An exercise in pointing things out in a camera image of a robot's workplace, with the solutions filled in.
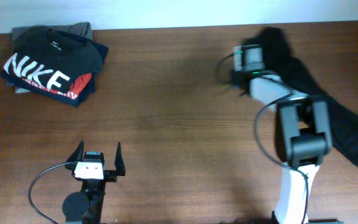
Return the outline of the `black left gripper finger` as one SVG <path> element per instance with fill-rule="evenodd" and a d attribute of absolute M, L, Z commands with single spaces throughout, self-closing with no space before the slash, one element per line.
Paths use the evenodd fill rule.
<path fill-rule="evenodd" d="M 118 144 L 117 144 L 114 166 L 116 168 L 116 176 L 125 176 L 126 175 L 126 167 L 124 164 L 124 159 L 122 157 L 122 149 L 121 149 L 120 142 L 118 142 Z"/>
<path fill-rule="evenodd" d="M 66 162 L 80 162 L 83 158 L 83 150 L 84 150 L 84 142 L 80 141 L 77 148 L 72 152 L 72 154 L 68 157 Z"/>

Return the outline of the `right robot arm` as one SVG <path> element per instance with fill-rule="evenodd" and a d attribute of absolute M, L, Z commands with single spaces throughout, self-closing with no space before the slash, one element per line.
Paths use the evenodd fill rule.
<path fill-rule="evenodd" d="M 232 72 L 229 82 L 264 104 L 254 119 L 253 134 L 262 153 L 282 170 L 280 196 L 269 223 L 310 223 L 313 181 L 333 145 L 327 103 L 294 89 L 272 71 Z M 277 157 L 259 137 L 259 120 L 267 110 L 275 112 Z"/>

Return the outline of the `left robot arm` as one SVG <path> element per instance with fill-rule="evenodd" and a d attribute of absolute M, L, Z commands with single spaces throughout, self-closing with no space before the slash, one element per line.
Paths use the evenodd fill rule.
<path fill-rule="evenodd" d="M 117 182 L 119 176 L 126 174 L 120 143 L 117 144 L 114 170 L 104 169 L 102 152 L 85 152 L 84 146 L 84 142 L 80 142 L 65 165 L 73 178 L 81 182 L 81 189 L 63 201 L 65 223 L 100 223 L 106 184 Z"/>

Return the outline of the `navy folded shirt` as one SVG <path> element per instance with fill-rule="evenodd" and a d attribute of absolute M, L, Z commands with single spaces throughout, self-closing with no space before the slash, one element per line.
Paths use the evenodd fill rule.
<path fill-rule="evenodd" d="M 94 92 L 108 47 L 86 37 L 39 27 L 17 39 L 1 77 L 14 86 L 72 106 Z"/>

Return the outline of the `red folded shirt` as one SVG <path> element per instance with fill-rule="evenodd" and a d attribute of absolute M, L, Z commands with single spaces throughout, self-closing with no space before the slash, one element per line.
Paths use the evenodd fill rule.
<path fill-rule="evenodd" d="M 43 91 L 47 91 L 47 92 L 50 92 L 50 93 L 53 93 L 56 95 L 62 95 L 62 96 L 68 97 L 71 100 L 75 100 L 75 99 L 77 99 L 78 95 L 83 91 L 83 89 L 86 87 L 86 85 L 91 80 L 91 78 L 92 78 L 92 74 L 90 74 L 90 73 L 78 77 L 76 79 L 76 81 L 71 84 L 70 89 L 65 93 L 62 93 L 57 90 L 42 87 L 41 85 L 37 84 L 36 82 L 30 81 L 27 79 L 23 79 L 23 81 L 25 81 L 28 84 L 30 84 L 36 88 L 39 88 Z"/>

